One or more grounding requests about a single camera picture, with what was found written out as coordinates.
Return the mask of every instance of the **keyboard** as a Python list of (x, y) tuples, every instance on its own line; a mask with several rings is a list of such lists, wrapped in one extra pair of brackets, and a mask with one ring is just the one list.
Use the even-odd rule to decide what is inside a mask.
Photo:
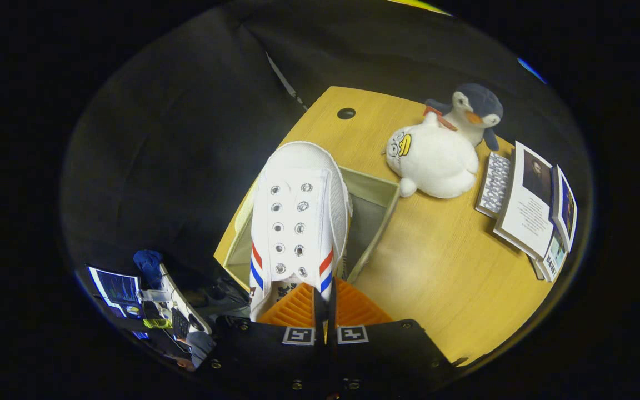
[(186, 339), (186, 335), (189, 333), (189, 321), (177, 308), (172, 309), (172, 329), (174, 335), (180, 339)]

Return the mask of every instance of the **white sneaker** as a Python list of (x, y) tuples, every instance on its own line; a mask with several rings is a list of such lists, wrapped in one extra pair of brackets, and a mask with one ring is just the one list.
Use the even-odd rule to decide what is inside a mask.
[(330, 300), (351, 216), (340, 168), (325, 149), (290, 142), (269, 157), (257, 180), (251, 221), (251, 321), (300, 283)]

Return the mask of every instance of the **open box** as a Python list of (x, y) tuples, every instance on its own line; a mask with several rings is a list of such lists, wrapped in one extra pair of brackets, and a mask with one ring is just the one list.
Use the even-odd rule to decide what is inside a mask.
[[(338, 265), (336, 276), (353, 283), (389, 225), (399, 200), (399, 184), (344, 167), (340, 170), (352, 198), (353, 216), (345, 263)], [(236, 237), (223, 263), (224, 269), (247, 291), (251, 265), (251, 204), (247, 198), (239, 210), (234, 224)]]

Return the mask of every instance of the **penguin beak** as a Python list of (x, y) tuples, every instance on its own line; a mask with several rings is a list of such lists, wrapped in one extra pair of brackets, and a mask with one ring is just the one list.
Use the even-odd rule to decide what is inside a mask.
[(475, 114), (474, 112), (470, 112), (470, 111), (466, 111), (466, 119), (468, 119), (468, 122), (470, 122), (471, 124), (483, 123), (483, 118), (480, 118), (478, 114)]

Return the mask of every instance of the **computer monitor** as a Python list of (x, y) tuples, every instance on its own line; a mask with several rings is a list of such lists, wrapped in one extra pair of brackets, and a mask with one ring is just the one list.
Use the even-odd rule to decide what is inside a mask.
[(140, 289), (140, 278), (103, 271), (86, 264), (93, 281), (105, 300), (119, 317), (142, 319), (142, 299), (137, 296)]
[(135, 335), (135, 337), (137, 337), (137, 339), (149, 339), (149, 334), (147, 334), (147, 332), (137, 332), (134, 330), (131, 330), (130, 332), (132, 332), (133, 335)]

